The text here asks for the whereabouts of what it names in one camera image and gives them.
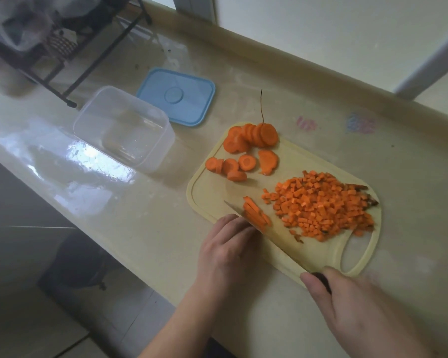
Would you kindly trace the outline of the black-handled kitchen knife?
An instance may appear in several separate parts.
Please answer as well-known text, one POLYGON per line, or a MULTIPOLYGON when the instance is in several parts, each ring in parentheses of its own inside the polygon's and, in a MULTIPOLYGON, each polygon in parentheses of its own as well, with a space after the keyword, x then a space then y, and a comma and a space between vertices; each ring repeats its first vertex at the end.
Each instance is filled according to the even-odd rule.
POLYGON ((229 206, 237 215, 244 217, 249 223, 251 223, 256 229, 258 229, 264 237, 269 241, 264 247, 264 258, 275 268, 283 272, 285 275, 293 279, 295 282, 303 285, 300 275, 304 272, 310 273, 315 276, 325 287, 326 291, 331 295, 332 290, 327 278, 318 271, 311 271, 302 266, 298 259, 289 254, 285 249, 285 244, 282 243, 279 235, 275 233, 272 227, 266 224, 265 218, 257 218, 254 209, 251 209, 253 213, 249 212, 245 208, 236 206, 226 200, 223 201, 229 206))

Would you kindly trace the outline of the blue plastic container lid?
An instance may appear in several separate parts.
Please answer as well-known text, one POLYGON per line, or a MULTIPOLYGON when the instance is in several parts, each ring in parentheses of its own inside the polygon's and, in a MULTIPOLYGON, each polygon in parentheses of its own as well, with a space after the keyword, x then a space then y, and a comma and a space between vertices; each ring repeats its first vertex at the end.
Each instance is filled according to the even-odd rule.
POLYGON ((170 122, 194 127, 201 124, 215 95, 209 79, 153 68, 137 90, 136 97, 159 108, 170 122))

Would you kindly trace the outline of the clear plastic food container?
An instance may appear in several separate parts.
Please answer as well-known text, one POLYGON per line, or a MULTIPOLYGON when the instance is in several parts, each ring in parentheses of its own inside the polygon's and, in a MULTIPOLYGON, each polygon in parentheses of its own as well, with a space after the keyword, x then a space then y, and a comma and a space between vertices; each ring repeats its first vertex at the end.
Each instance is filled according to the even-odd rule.
POLYGON ((175 132, 159 108, 107 85, 81 108, 74 124, 77 138, 126 167, 157 171, 175 143, 175 132))

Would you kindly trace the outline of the dark carrot top scraps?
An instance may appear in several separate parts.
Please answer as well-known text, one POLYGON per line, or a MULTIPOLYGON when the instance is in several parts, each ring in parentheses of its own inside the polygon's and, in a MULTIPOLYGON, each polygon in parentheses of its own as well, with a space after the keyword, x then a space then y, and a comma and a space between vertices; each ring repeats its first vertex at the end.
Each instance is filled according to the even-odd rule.
POLYGON ((378 206, 379 201, 375 199, 373 196, 370 195, 369 187, 365 185, 358 185, 358 184, 344 184, 344 190, 350 191, 355 190, 357 192, 357 195, 361 197, 363 201, 366 202, 367 207, 373 207, 378 206))

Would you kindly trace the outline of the person's right hand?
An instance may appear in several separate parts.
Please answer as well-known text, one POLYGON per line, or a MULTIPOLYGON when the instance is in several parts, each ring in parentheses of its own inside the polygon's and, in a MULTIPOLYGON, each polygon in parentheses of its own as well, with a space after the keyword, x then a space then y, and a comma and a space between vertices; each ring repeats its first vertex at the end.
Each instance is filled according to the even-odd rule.
POLYGON ((417 325, 378 286, 324 268, 334 313, 322 313, 338 343, 351 358, 431 358, 417 325))

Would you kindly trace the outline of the pile of diced carrot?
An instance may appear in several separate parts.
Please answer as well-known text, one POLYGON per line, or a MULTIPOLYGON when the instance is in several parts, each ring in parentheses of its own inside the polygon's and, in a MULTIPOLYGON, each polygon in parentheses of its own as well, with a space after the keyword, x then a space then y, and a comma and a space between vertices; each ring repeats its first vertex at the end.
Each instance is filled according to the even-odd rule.
POLYGON ((263 189, 261 198, 297 242, 313 238, 325 242, 344 231, 355 236, 373 232, 376 223, 366 202, 355 190, 325 172, 303 171, 301 177, 278 182, 274 192, 263 189))

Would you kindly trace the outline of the bundle of carrot strips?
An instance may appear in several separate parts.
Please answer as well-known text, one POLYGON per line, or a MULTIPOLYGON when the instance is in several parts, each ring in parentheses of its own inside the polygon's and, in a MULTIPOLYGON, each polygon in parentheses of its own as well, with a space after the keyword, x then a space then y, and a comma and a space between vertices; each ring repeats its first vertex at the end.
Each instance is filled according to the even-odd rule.
POLYGON ((263 210, 251 199, 251 197, 243 197, 244 217, 253 223, 260 231, 265 231, 272 227, 271 219, 263 210))

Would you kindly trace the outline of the halved carrot piece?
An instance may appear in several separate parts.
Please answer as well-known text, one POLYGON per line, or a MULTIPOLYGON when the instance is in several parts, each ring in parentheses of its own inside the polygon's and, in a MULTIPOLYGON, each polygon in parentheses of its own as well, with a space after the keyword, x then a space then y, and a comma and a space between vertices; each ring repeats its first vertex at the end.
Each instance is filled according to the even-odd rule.
POLYGON ((272 174, 273 170, 278 166, 280 161, 278 155, 272 150, 261 149, 258 151, 258 156, 261 168, 259 173, 266 176, 272 174))

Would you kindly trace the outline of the person's left forearm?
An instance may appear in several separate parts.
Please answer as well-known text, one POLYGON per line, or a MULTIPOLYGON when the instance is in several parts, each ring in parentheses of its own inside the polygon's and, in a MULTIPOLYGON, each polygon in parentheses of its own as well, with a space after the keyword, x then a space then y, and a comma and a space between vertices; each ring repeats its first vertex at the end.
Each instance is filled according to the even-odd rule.
POLYGON ((212 338, 227 296, 194 284, 137 358, 238 358, 212 338))

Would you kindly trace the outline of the white slanted bar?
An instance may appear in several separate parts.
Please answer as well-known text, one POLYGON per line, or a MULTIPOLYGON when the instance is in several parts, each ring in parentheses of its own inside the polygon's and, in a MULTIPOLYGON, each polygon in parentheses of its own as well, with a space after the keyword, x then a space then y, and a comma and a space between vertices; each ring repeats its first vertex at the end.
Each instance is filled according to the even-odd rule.
POLYGON ((400 82, 393 94, 413 101, 448 73, 448 38, 400 82))

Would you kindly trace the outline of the black wheeled stool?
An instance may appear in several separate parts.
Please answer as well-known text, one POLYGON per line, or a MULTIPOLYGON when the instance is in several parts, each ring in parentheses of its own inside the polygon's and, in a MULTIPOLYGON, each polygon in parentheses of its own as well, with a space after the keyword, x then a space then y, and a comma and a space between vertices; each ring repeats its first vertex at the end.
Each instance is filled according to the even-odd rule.
POLYGON ((76 230, 60 244, 37 285, 47 294, 58 288, 98 287, 105 291, 105 277, 121 268, 125 266, 84 232, 76 230))

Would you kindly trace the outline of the clear crumpled plastic bag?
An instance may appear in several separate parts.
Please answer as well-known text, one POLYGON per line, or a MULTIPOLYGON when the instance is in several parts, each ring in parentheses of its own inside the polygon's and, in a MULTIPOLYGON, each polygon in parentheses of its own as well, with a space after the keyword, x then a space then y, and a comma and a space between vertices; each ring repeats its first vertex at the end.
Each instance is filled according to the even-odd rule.
POLYGON ((0 37, 17 51, 44 41, 60 22, 83 17, 102 0, 0 0, 0 37))

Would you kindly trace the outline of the cream plastic cutting board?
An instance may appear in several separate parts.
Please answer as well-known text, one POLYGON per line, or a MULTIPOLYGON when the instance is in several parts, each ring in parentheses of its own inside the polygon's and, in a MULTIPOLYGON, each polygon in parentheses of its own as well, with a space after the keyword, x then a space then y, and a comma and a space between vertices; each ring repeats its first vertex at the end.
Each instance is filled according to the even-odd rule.
POLYGON ((368 184, 285 138, 280 138, 274 151, 280 159, 277 170, 268 177, 253 170, 249 172, 245 182, 231 182, 224 176, 220 177, 218 174, 208 171, 205 168, 205 163, 202 163, 187 186, 188 203, 198 214, 210 222, 216 222, 219 217, 232 212, 232 209, 223 202, 224 200, 243 207, 243 197, 251 197, 270 217, 272 228, 285 244, 286 251, 298 259, 303 267, 311 271, 319 271, 328 265, 342 271, 341 260, 347 242, 352 235, 350 231, 344 231, 326 242, 303 238, 303 243, 299 243, 291 237, 283 222, 279 222, 273 207, 264 204, 261 195, 264 188, 273 192, 278 182, 295 177, 303 170, 327 172, 344 183, 365 186, 368 184))

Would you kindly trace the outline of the person's left hand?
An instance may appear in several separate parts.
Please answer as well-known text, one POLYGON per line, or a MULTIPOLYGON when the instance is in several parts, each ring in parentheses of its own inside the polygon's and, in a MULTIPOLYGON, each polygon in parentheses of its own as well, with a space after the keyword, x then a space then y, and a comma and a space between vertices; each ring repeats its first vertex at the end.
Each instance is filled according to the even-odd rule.
POLYGON ((214 247, 214 226, 204 238, 198 257, 195 284, 205 291, 230 294, 244 279, 245 274, 260 253, 261 243, 251 245, 243 254, 231 254, 214 247))

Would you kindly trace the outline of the row of carrot slices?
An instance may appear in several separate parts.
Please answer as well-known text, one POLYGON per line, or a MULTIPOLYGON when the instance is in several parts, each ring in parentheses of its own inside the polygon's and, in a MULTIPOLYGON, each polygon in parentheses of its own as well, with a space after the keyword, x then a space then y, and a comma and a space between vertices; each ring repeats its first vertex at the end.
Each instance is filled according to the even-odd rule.
POLYGON ((223 148, 230 154, 245 153, 252 147, 274 147, 280 141, 275 127, 268 123, 232 126, 223 141, 223 148))

